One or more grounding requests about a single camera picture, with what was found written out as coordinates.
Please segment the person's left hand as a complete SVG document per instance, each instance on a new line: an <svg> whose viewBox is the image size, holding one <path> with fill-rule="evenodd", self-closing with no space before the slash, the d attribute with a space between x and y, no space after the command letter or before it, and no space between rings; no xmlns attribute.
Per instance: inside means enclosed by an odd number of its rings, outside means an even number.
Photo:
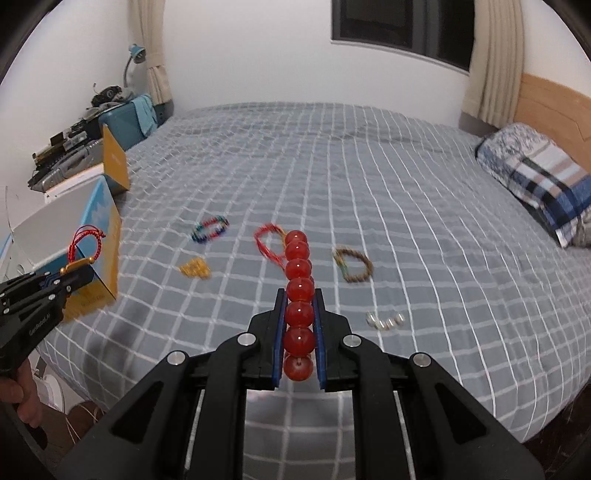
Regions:
<svg viewBox="0 0 591 480"><path fill-rule="evenodd" d="M23 423L32 428L41 425L42 403L28 358L17 369L13 378L1 378L0 397L2 402L17 405L17 415Z"/></svg>

